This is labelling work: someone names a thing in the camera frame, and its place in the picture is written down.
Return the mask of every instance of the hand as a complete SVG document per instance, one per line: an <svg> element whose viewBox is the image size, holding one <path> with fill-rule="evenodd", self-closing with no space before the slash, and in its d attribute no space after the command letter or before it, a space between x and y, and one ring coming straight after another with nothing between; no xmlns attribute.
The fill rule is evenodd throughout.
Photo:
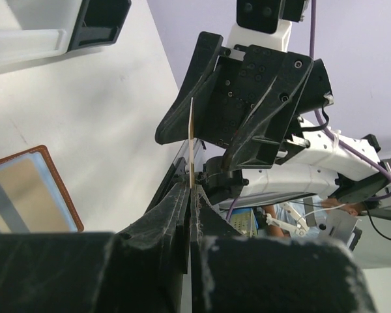
<svg viewBox="0 0 391 313"><path fill-rule="evenodd" d="M264 205L262 206L265 214L269 214L272 218L276 218L276 213L273 205Z"/></svg>

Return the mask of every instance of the wire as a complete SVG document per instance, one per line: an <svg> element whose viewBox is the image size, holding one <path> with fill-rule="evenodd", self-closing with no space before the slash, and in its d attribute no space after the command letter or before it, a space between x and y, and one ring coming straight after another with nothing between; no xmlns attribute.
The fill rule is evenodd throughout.
<svg viewBox="0 0 391 313"><path fill-rule="evenodd" d="M326 119L326 122L323 123L322 125L319 125L319 126L314 126L314 127L302 127L301 128L301 131L302 132L319 132L321 130L324 130L327 126L328 126L328 122L330 120L329 116L327 115L326 111L325 111L325 106L328 104L327 103L324 103L323 106L321 107L321 113L323 114L323 116L325 117Z"/></svg>
<svg viewBox="0 0 391 313"><path fill-rule="evenodd" d="M232 215L233 209L235 208L236 202L237 202L238 199L239 199L239 197L235 198L235 199L233 200L232 204L230 205L230 208L229 208L229 210L228 210L228 212L227 212L227 215L226 215L226 220L227 220L228 222L230 222L230 217L231 217L231 215Z"/></svg>
<svg viewBox="0 0 391 313"><path fill-rule="evenodd" d="M310 57L314 59L314 46L315 46L315 29L316 29L316 12L317 12L317 0L311 0L311 27L310 27ZM319 110L314 111L315 117L317 121L319 122L319 125L323 125L323 119L321 118ZM328 136L331 140L335 140L334 134L325 127L323 129L323 132ZM358 158L361 158L363 161L367 162L370 166L375 168L377 171L379 171L381 174L383 174L388 181L391 184L391 175L379 164L375 163L371 159L369 159L367 156L363 155L362 153L358 152L357 150L353 149L350 145L343 141L339 141L339 145L342 146L344 149L348 150L349 152L356 155ZM370 201L378 201L383 200L391 197L391 190L388 194L385 194L384 196L374 197L370 198L368 200Z"/></svg>
<svg viewBox="0 0 391 313"><path fill-rule="evenodd" d="M309 213L307 213L307 214L302 215L302 216L297 220L297 223L298 223L298 221L299 221L301 218L307 217L307 216L309 216L309 215L311 215L311 214L314 214L314 213L316 213L316 212L331 211L331 210L339 209L340 207L343 207L343 206L344 206L344 204L338 205L338 206L336 206L336 207L325 207L324 209L314 210L314 211L312 211L312 212L309 212Z"/></svg>
<svg viewBox="0 0 391 313"><path fill-rule="evenodd" d="M375 224L373 223L373 220L372 220L372 216L371 216L371 213L370 213L371 210L366 210L367 214L368 214L368 217L369 217L369 221L371 222L371 225L373 227L373 229L382 237L384 237L385 239L391 241L391 238L390 237L387 237L386 235L384 235L383 233L381 233L378 228L376 228Z"/></svg>

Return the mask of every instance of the blue shirt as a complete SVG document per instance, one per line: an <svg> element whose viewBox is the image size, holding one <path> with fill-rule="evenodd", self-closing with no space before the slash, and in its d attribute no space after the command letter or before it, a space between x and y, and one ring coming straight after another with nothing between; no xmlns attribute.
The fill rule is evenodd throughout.
<svg viewBox="0 0 391 313"><path fill-rule="evenodd" d="M319 196L314 196L312 198L312 200L313 200L313 204L315 205L313 209L314 210L321 209L321 201L322 201L322 199ZM303 200L302 199L301 200L295 200L294 202L290 202L289 201L288 204L291 207L293 207L293 209L296 210L299 213L299 215L303 216L303 215L306 214L306 210L304 208L304 204L303 204ZM282 209L281 205L275 204L274 208L275 208L276 218L278 220L281 220L282 222L289 223L291 225L296 225L297 224L296 220L286 210ZM319 212L315 212L314 216L316 218L321 218L321 217L326 218L327 217L327 213L326 213L326 211L319 211ZM318 227L315 227L315 226L314 227L310 227L308 233L304 236L304 238L317 238L319 233L320 233L320 229ZM291 233L291 232L290 232L290 236L291 236L291 238L299 237L295 233Z"/></svg>

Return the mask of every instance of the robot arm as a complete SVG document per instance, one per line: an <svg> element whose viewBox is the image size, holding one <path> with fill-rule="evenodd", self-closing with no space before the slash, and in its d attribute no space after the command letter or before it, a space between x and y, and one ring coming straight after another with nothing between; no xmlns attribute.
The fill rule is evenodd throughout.
<svg viewBox="0 0 391 313"><path fill-rule="evenodd" d="M287 230L290 233L295 233L299 237L304 237L309 227L306 223L306 220L304 217L302 217L292 206L290 206L288 203L281 204L282 209L286 210L291 217L293 217L294 220L297 221L297 225L291 225L286 222L282 222L281 220L278 220L276 218L273 218L271 214L267 214L267 224L277 226L283 230Z"/></svg>
<svg viewBox="0 0 391 313"><path fill-rule="evenodd" d="M332 105L332 88L322 60L287 52L291 22L301 20L308 1L283 2L238 0L224 45L220 35L199 35L177 99L156 130L159 144L185 140L193 101L195 137L225 149L197 174L211 204L223 209L236 198L246 207L314 194L356 203L388 184L337 140L382 165L375 136L336 134L332 141L310 132L302 114Z"/></svg>

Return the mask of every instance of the screw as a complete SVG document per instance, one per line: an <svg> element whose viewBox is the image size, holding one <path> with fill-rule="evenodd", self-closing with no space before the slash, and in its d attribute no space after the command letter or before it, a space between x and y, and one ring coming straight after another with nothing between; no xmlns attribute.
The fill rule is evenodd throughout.
<svg viewBox="0 0 391 313"><path fill-rule="evenodd" d="M270 7L265 7L262 11L264 17L269 18L272 15L272 10Z"/></svg>
<svg viewBox="0 0 391 313"><path fill-rule="evenodd" d="M300 60L295 61L294 62L294 67L295 68L301 68L302 67L302 61L300 61Z"/></svg>
<svg viewBox="0 0 391 313"><path fill-rule="evenodd" d="M253 10L253 6L250 3L246 3L244 7L245 13L250 13Z"/></svg>

